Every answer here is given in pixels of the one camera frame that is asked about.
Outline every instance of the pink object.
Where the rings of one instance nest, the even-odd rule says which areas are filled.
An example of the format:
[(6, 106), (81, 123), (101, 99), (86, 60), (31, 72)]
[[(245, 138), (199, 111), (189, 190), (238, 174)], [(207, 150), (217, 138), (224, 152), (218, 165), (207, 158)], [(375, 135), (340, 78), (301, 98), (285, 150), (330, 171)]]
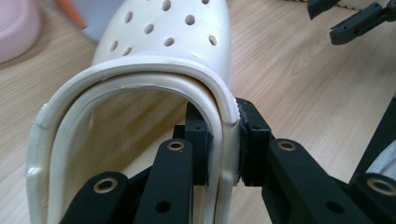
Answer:
[(40, 25), (35, 0), (0, 0), (0, 63), (16, 58), (32, 47)]

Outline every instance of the table surface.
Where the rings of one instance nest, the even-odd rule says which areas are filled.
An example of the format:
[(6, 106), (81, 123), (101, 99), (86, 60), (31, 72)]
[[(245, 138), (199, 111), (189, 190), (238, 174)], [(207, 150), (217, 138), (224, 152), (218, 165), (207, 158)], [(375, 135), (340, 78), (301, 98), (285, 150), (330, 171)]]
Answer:
[[(301, 143), (348, 181), (396, 91), (396, 26), (384, 23), (344, 46), (330, 28), (354, 11), (310, 21), (306, 4), (228, 1), (233, 28), (230, 88), (258, 107), (276, 137)], [(0, 64), (0, 223), (30, 223), (26, 146), (40, 106), (90, 66), (95, 45), (48, 6), (43, 29), (21, 57)], [(270, 223), (261, 189), (239, 184), (230, 223)]]

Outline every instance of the screw hole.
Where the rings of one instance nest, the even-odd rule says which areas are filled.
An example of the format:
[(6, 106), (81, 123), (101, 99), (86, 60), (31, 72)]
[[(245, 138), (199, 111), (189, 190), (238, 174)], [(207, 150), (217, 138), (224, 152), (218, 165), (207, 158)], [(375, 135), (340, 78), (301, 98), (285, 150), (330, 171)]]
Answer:
[(109, 177), (99, 180), (94, 186), (93, 191), (96, 193), (108, 193), (113, 190), (118, 184), (116, 178)]
[(168, 144), (168, 148), (170, 150), (181, 150), (181, 149), (183, 149), (183, 147), (184, 147), (184, 144), (181, 142), (171, 142)]
[(165, 42), (163, 42), (163, 44), (164, 44), (166, 47), (170, 47), (170, 46), (172, 46), (174, 43), (175, 43), (175, 39), (172, 38), (172, 37), (167, 38), (167, 39), (165, 40)]
[(287, 151), (293, 151), (294, 149), (296, 149), (296, 146), (290, 142), (280, 142), (277, 144), (277, 146)]
[(188, 15), (187, 17), (186, 17), (186, 20), (184, 20), (185, 22), (186, 22), (186, 24), (188, 24), (188, 25), (193, 25), (193, 24), (195, 24), (195, 18), (194, 18), (194, 16), (192, 16), (192, 15)]
[(167, 201), (163, 201), (155, 205), (155, 211), (157, 213), (167, 213), (169, 210), (171, 210), (171, 204)]
[(378, 193), (388, 196), (396, 196), (396, 187), (382, 179), (369, 178), (367, 179), (367, 185)]
[(128, 13), (126, 14), (126, 16), (125, 16), (125, 23), (130, 22), (131, 19), (132, 19), (132, 16), (133, 16), (132, 12), (128, 12)]
[(213, 45), (213, 46), (216, 46), (216, 45), (218, 44), (218, 40), (217, 40), (216, 37), (213, 36), (213, 35), (210, 35), (210, 36), (209, 36), (209, 42), (210, 42), (210, 44)]
[(115, 40), (110, 47), (110, 51), (114, 51), (117, 48), (118, 44), (119, 44), (119, 41)]
[(169, 10), (169, 8), (171, 8), (171, 1), (169, 0), (165, 0), (163, 1), (163, 11), (167, 11)]
[(344, 208), (343, 208), (340, 204), (338, 204), (338, 203), (335, 203), (335, 202), (327, 202), (327, 203), (326, 203), (326, 206), (327, 206), (327, 208), (328, 208), (330, 211), (332, 211), (332, 212), (334, 212), (334, 213), (336, 213), (336, 214), (344, 214)]

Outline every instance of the ventilation hole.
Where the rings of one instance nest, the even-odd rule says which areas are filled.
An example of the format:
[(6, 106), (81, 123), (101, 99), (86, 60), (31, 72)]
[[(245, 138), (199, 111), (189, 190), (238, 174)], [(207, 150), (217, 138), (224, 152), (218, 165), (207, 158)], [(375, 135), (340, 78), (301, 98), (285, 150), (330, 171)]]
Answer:
[(122, 56), (128, 55), (129, 53), (131, 53), (131, 51), (132, 51), (132, 48), (126, 49), (126, 50), (122, 53)]
[(172, 46), (174, 43), (175, 43), (175, 39), (172, 38), (172, 37), (167, 38), (167, 39), (165, 40), (165, 42), (163, 42), (163, 44), (164, 44), (166, 47)]
[(132, 12), (128, 12), (128, 13), (126, 14), (126, 16), (125, 16), (125, 23), (130, 22), (131, 19), (132, 19), (132, 16), (133, 16)]
[(186, 24), (193, 25), (195, 23), (195, 18), (192, 15), (188, 15), (185, 20)]
[(154, 30), (154, 25), (153, 24), (150, 24), (150, 25), (146, 26), (145, 34), (146, 35), (150, 34), (152, 32), (152, 30)]
[(210, 35), (210, 36), (209, 36), (209, 42), (210, 42), (210, 44), (213, 45), (213, 46), (216, 46), (216, 45), (218, 44), (218, 40), (217, 40), (216, 37), (213, 36), (213, 35)]
[(115, 40), (113, 44), (111, 45), (110, 51), (114, 51), (117, 48), (117, 45), (119, 44), (119, 41)]
[(169, 8), (171, 8), (171, 1), (169, 0), (165, 0), (163, 1), (163, 11), (167, 11), (169, 10)]

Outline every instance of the wooden surface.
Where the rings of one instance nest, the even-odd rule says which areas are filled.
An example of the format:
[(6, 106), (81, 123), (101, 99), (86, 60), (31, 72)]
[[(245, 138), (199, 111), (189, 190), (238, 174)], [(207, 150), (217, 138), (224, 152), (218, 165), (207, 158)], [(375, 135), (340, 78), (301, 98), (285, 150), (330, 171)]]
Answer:
[[(330, 28), (353, 11), (308, 19), (306, 4), (230, 0), (230, 88), (260, 110), (276, 137), (301, 143), (330, 174), (348, 181), (396, 92), (396, 26), (385, 23), (344, 45)], [(40, 106), (90, 66), (95, 45), (46, 6), (43, 31), (21, 57), (0, 64), (0, 223), (30, 223), (24, 167)], [(260, 189), (234, 189), (231, 223), (270, 223)]]

